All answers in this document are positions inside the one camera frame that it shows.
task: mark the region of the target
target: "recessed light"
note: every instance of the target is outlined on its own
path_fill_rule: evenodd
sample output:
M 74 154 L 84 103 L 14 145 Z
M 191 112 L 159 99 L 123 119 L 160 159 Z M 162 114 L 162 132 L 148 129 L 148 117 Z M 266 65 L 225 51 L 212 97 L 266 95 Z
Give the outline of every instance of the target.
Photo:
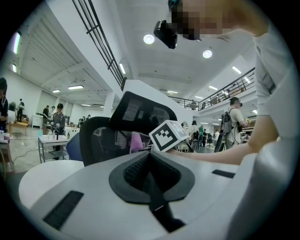
M 241 74 L 242 72 L 239 71 L 235 66 L 232 67 L 234 71 L 236 71 L 238 74 Z
M 146 44 L 152 44 L 152 43 L 154 43 L 154 41 L 155 41 L 155 38 L 152 35 L 147 34 L 144 36 L 144 42 Z
M 120 68 L 121 68 L 121 70 L 122 70 L 122 73 L 123 73 L 123 74 L 126 74 L 122 63 L 120 63 Z
M 203 57 L 204 58 L 210 58 L 212 56 L 212 51 L 211 50 L 205 50 L 203 52 Z
M 244 79 L 245 79 L 248 83 L 251 83 L 250 80 L 249 80 L 247 77 L 245 77 Z
M 15 41 L 14 41 L 14 48 L 13 48 L 13 52 L 15 54 L 17 54 L 17 52 L 18 52 L 18 46 L 19 46 L 20 38 L 21 38 L 21 35 L 17 32 L 15 34 Z
M 213 89 L 213 90 L 218 90 L 217 88 L 212 87 L 212 86 L 209 86 L 209 88 L 211 88 L 211 89 Z
M 70 90 L 84 88 L 82 85 L 68 87 Z
M 16 73 L 17 72 L 17 67 L 15 66 L 15 64 L 13 64 L 13 71 Z

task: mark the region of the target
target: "black railing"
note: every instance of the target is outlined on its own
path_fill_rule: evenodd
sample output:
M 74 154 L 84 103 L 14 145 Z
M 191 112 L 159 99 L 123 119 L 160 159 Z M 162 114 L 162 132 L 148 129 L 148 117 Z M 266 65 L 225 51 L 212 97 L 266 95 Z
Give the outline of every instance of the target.
M 238 95 L 254 87 L 254 70 L 255 68 L 251 69 L 232 83 L 223 87 L 221 90 L 215 92 L 206 99 L 201 100 L 200 102 L 195 101 L 195 99 L 193 101 L 190 99 L 184 99 L 179 97 L 169 97 L 172 98 L 178 104 L 184 106 L 185 108 L 200 111 L 215 104 L 218 104 L 224 100 L 230 99 L 233 96 Z
M 106 36 L 103 32 L 101 24 L 99 22 L 97 13 L 91 0 L 72 0 L 74 6 L 87 30 L 86 34 L 89 34 L 92 38 L 96 48 L 107 65 L 107 69 L 111 71 L 112 75 L 116 79 L 120 87 L 122 87 L 124 78 L 115 60 L 113 52 L 108 44 Z

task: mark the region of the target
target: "white column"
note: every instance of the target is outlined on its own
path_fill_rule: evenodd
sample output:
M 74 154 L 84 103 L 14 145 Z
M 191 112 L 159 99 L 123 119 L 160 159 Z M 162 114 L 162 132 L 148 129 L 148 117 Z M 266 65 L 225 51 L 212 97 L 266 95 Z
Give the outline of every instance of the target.
M 115 96 L 114 92 L 109 92 L 107 94 L 105 104 L 104 104 L 104 109 L 103 109 L 103 117 L 110 118 L 111 112 L 112 112 L 114 96 Z

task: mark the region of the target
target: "bottle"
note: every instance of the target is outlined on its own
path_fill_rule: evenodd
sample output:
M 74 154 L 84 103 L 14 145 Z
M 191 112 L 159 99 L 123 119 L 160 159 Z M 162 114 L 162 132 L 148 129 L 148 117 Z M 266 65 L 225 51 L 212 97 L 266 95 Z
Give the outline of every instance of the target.
M 42 127 L 40 127 L 40 128 L 39 128 L 39 131 L 38 131 L 38 136 L 39 136 L 39 137 L 42 137 L 42 136 L 43 136 Z

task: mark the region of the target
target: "white cube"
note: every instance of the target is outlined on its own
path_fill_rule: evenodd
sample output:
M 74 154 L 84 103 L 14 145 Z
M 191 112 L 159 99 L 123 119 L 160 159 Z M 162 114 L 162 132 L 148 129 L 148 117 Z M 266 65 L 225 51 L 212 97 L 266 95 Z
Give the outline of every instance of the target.
M 166 152 L 188 138 L 188 134 L 177 121 L 166 120 L 156 129 L 149 133 L 149 136 L 156 148 Z

